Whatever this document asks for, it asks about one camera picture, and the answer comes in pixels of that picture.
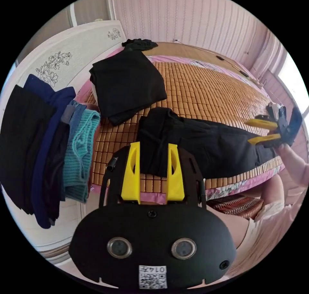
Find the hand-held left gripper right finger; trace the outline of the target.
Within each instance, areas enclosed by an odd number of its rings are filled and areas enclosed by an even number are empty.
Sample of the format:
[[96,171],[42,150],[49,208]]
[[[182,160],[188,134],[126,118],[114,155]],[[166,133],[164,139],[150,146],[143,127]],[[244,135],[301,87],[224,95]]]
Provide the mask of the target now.
[[182,202],[185,198],[182,168],[176,144],[168,144],[166,202]]

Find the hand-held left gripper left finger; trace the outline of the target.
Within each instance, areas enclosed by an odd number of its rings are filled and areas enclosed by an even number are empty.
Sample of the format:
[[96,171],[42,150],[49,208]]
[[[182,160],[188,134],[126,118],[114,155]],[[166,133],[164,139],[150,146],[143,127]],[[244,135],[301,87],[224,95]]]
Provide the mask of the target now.
[[140,142],[132,142],[129,146],[121,198],[126,202],[141,204],[140,200]]

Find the person's right hand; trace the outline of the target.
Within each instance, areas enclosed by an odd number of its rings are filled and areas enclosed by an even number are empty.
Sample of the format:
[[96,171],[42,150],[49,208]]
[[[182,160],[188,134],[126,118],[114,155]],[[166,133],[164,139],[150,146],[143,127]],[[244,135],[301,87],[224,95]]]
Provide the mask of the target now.
[[280,156],[285,167],[288,165],[299,165],[304,163],[304,160],[299,157],[286,143],[281,144],[278,148],[275,148],[275,151]]

